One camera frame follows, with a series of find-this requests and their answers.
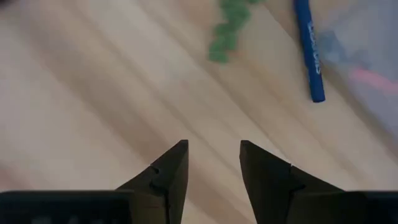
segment plastic bag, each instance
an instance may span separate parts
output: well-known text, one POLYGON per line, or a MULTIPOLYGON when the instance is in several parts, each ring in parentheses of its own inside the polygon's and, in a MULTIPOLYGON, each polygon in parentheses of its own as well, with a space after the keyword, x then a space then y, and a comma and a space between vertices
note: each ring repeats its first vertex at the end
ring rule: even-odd
POLYGON ((318 30, 322 62, 398 139, 398 1, 362 0, 318 30))

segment black plastic part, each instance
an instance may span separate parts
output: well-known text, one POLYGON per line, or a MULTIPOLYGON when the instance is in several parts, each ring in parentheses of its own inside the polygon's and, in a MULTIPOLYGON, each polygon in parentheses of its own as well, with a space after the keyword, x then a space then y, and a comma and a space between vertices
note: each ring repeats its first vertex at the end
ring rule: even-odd
POLYGON ((16 0, 0 0, 0 10, 16 0))
POLYGON ((258 224, 398 223, 397 192, 345 192, 249 141, 240 159, 258 224))
POLYGON ((170 224, 180 223, 188 185, 188 141, 181 140, 147 169, 118 188, 164 195, 170 224))
POLYGON ((181 223, 188 141, 180 141, 117 190, 0 194, 0 224, 181 223))

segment blue pen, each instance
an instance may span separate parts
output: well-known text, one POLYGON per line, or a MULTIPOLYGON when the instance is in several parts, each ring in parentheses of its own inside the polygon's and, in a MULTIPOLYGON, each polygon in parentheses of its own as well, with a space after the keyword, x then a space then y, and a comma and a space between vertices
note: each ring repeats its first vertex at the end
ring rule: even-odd
POLYGON ((305 65, 308 69, 308 81, 310 84, 312 101, 314 103, 320 103, 325 100, 325 91, 323 90, 321 67, 313 30, 310 4, 308 0, 293 1, 298 28, 300 29, 305 65))

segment green toy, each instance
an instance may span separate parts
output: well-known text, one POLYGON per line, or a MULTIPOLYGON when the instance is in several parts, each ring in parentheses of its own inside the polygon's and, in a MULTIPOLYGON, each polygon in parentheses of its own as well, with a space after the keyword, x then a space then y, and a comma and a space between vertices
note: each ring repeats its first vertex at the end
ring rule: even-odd
POLYGON ((220 8, 226 22, 214 28, 215 39, 209 47, 209 59, 214 62, 227 63, 227 51, 236 50, 238 31, 250 19, 249 4, 263 0, 219 0, 220 8))

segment wooden floor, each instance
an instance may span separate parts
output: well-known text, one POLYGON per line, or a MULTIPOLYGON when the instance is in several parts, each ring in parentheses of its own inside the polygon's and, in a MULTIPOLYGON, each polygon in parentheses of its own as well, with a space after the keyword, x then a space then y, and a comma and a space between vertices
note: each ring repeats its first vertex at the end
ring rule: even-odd
MULTIPOLYGON (((312 1, 315 23, 349 1, 312 1)), ((184 223, 254 223, 248 139, 343 189, 398 189, 397 149, 325 70, 308 97, 291 0, 207 61, 217 0, 20 0, 0 10, 0 189, 114 189, 190 141, 184 223)))

